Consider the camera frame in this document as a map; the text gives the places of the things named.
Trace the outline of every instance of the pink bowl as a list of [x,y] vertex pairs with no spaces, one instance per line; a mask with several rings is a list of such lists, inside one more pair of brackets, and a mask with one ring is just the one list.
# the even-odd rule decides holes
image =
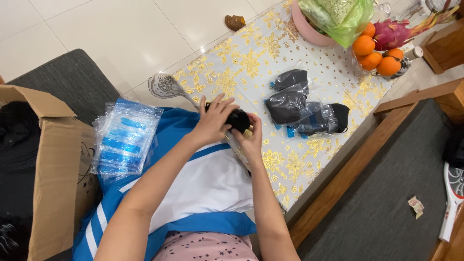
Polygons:
[[318,31],[316,31],[306,20],[304,14],[300,10],[300,6],[298,5],[298,0],[293,1],[293,8],[292,8],[292,17],[293,21],[295,22],[295,26],[300,32],[301,36],[305,38],[307,41],[318,45],[318,46],[332,46],[335,45],[337,42],[327,37]]

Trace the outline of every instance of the cardboard box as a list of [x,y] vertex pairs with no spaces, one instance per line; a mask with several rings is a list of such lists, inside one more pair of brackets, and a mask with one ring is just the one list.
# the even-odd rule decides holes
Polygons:
[[90,174],[94,130],[49,93],[0,85],[0,102],[26,101],[39,117],[32,234],[28,261],[42,261],[72,246],[80,219],[93,206],[98,187]]

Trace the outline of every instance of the white tablecloth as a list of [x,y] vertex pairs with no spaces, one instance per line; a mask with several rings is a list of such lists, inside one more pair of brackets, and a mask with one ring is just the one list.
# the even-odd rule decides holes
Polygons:
[[[292,0],[277,4],[234,36],[219,43],[175,74],[155,74],[150,91],[161,98],[182,95],[195,106],[202,95],[211,101],[225,92],[246,112],[263,120],[263,161],[283,211],[290,209],[345,144],[392,86],[382,77],[358,77],[341,46],[318,47],[305,41],[291,17]],[[350,108],[346,133],[330,138],[288,139],[266,115],[263,99],[275,93],[269,82],[298,61],[308,70],[312,87],[324,103]],[[247,162],[237,141],[228,143]]]

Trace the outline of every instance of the star print fabric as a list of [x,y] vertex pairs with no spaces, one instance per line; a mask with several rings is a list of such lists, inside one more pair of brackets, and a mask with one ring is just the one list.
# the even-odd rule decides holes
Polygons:
[[170,231],[152,261],[256,261],[247,236]]

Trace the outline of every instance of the gold floral tablecloth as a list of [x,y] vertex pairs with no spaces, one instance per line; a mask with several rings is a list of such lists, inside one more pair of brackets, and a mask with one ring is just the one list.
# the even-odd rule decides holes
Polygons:
[[[219,43],[175,74],[155,74],[149,81],[153,95],[182,95],[195,106],[202,95],[212,100],[224,92],[235,103],[263,120],[263,161],[274,194],[284,211],[296,202],[333,156],[368,116],[392,83],[381,77],[358,77],[350,56],[341,46],[318,47],[299,34],[291,17],[292,0],[277,4],[235,35]],[[276,130],[263,99],[275,93],[269,82],[299,61],[318,86],[323,103],[350,108],[346,133],[330,138],[289,140]],[[247,162],[232,135],[229,144]]]

